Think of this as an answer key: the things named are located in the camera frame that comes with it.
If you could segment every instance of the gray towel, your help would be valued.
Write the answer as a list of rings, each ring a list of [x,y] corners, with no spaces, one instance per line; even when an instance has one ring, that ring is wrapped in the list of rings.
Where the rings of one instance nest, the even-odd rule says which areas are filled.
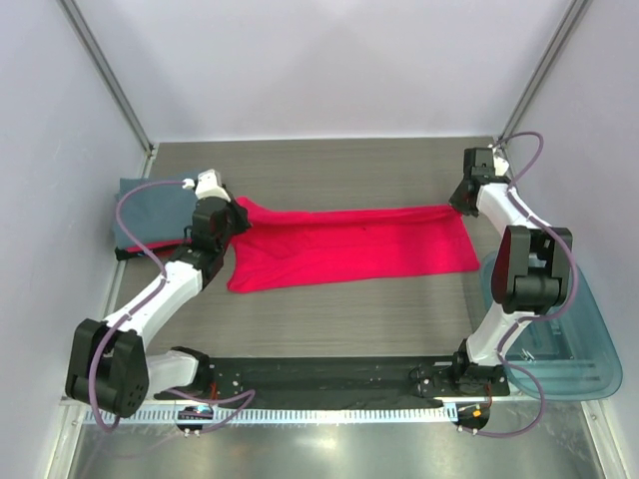
[[[183,180],[197,178],[202,170],[186,172],[172,177],[157,179],[120,179],[119,200],[133,188],[159,180]],[[181,240],[184,228],[192,222],[193,210],[197,198],[192,191],[183,190],[179,186],[148,188],[135,193],[122,208],[122,221],[126,227],[142,243],[149,245],[155,242]],[[120,229],[115,219],[113,232],[116,236],[117,249],[127,249],[135,244]]]

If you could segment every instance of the black mounting bracket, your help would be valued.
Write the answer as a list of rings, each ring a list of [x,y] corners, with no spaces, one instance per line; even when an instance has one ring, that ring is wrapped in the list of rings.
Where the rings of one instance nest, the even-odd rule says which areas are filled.
[[[479,216],[479,189],[489,183],[508,183],[507,177],[496,174],[491,148],[468,148],[463,152],[463,179],[448,201],[463,215]]]
[[[411,374],[419,395],[424,398],[485,396],[487,386],[492,396],[510,394],[503,366],[480,366],[470,362],[465,339],[447,360],[424,362]]]
[[[67,396],[89,403],[91,360],[108,330],[106,322],[93,319],[85,319],[76,328],[65,387]],[[121,417],[130,417],[138,410],[148,390],[149,373],[142,337],[136,331],[117,331],[98,365],[98,407]]]
[[[568,247],[572,234],[553,228]],[[531,264],[531,257],[537,265]],[[544,230],[506,227],[492,273],[491,292],[504,312],[534,311],[545,314],[568,294],[570,264],[559,244]]]

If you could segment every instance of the gray floor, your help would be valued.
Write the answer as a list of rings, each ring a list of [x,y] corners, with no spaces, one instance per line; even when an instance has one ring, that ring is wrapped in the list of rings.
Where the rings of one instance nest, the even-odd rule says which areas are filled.
[[[161,178],[219,170],[236,196],[276,210],[354,210],[438,205],[461,179],[464,148],[489,139],[318,140],[163,144]],[[482,258],[499,237],[486,219],[466,225]],[[161,330],[150,352],[176,345],[217,356],[445,354],[483,315],[476,273],[374,279],[233,294],[225,269]],[[129,261],[119,302],[157,274]]]

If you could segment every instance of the white panel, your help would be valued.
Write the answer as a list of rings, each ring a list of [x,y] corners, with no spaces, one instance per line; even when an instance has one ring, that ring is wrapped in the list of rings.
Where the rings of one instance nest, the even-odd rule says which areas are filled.
[[[165,142],[495,134],[569,1],[79,3]]]
[[[570,227],[578,260],[624,367],[611,398],[631,477],[639,474],[639,3],[594,1],[520,130],[546,137],[520,191],[554,225]],[[510,148],[521,168],[534,140]]]
[[[115,262],[121,176],[143,152],[55,1],[0,15],[0,477],[43,477],[77,324]]]

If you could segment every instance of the red fabric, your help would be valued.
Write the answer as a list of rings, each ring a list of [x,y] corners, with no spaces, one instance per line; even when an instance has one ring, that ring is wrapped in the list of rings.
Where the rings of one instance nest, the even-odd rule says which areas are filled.
[[[232,240],[233,292],[479,268],[460,214],[449,206],[306,213],[238,203],[253,227]]]

